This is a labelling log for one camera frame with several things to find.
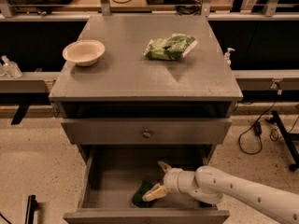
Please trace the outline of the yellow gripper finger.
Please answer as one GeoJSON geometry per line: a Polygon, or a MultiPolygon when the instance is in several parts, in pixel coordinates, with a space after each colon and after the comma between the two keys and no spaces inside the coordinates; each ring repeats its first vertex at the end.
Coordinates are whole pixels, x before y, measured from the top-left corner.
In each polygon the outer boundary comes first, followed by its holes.
{"type": "Polygon", "coordinates": [[[165,173],[172,169],[172,167],[164,161],[158,161],[158,165],[163,169],[165,173]]]}
{"type": "Polygon", "coordinates": [[[156,184],[152,189],[148,190],[143,196],[142,200],[144,202],[151,202],[154,200],[161,199],[168,195],[168,191],[164,185],[156,184]]]}

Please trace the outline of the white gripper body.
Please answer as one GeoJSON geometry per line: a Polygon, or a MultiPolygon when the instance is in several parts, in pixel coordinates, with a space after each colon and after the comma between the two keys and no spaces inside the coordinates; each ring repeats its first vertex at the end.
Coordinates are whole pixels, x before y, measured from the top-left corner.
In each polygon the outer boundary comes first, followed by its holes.
{"type": "Polygon", "coordinates": [[[195,178],[195,171],[184,171],[180,168],[171,168],[164,175],[164,187],[168,193],[190,194],[199,188],[195,178]]]}

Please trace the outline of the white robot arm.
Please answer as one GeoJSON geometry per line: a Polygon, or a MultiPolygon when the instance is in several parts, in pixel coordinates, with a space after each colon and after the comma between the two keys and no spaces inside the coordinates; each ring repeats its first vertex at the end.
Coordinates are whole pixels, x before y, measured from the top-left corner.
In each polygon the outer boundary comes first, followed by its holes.
{"type": "Polygon", "coordinates": [[[274,219],[280,224],[299,224],[299,195],[275,189],[203,165],[195,171],[158,162],[164,171],[163,184],[156,184],[142,196],[144,202],[168,194],[188,194],[195,200],[217,204],[226,194],[274,219]]]}

